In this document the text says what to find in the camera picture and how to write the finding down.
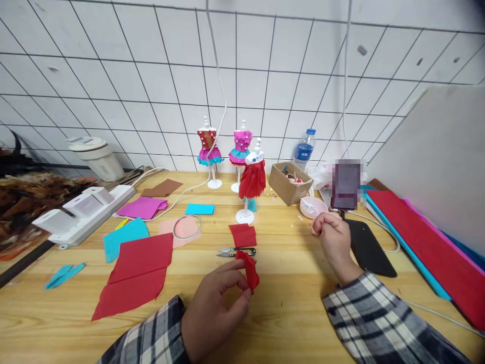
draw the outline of plaid shirt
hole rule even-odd
[[[323,298],[330,321],[357,363],[470,362],[372,273]],[[176,296],[121,336],[99,364],[188,363]]]

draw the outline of scissors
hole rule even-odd
[[[218,251],[220,251],[222,253],[217,254],[217,256],[221,256],[223,258],[234,258],[236,256],[236,254],[230,253],[230,251],[237,251],[237,250],[249,250],[250,256],[256,255],[256,249],[255,248],[225,248],[225,249],[219,249]]]

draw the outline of small cardboard box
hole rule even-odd
[[[285,167],[288,173],[296,175],[296,177],[301,179],[304,183],[300,185],[292,184],[288,177],[283,173]],[[269,185],[287,206],[294,205],[298,203],[302,197],[305,197],[312,186],[312,183],[313,180],[311,177],[292,162],[275,163],[271,167]]]

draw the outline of right hand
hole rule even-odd
[[[313,230],[320,238],[323,254],[341,286],[349,284],[363,274],[364,271],[350,256],[349,224],[339,216],[324,212],[313,221]]]

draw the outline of pink bowl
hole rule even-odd
[[[322,212],[328,212],[328,206],[316,197],[307,196],[300,200],[300,210],[304,217],[315,219]]]

